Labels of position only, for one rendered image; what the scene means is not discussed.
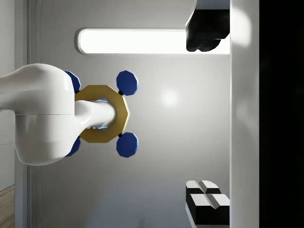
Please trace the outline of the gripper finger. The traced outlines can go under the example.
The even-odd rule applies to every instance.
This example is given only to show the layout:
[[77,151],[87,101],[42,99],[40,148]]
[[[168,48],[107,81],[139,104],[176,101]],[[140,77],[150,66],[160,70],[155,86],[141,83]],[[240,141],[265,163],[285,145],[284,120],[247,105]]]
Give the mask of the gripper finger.
[[195,9],[186,24],[186,50],[208,52],[230,33],[228,9]]
[[230,228],[230,200],[208,180],[186,182],[186,212],[192,228]]

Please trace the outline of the drone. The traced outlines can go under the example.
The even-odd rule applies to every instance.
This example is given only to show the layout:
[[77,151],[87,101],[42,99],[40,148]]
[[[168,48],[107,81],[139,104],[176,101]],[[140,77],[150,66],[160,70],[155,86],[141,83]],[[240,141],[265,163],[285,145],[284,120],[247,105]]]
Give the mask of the drone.
[[100,122],[87,126],[77,137],[68,157],[75,154],[81,141],[88,143],[107,143],[119,137],[116,150],[120,156],[128,158],[133,156],[139,146],[138,137],[133,133],[125,133],[130,112],[125,95],[134,95],[138,90],[138,79],[130,71],[122,71],[116,78],[119,91],[108,85],[88,85],[81,88],[80,80],[72,72],[66,71],[71,77],[76,101],[89,102],[89,116]]

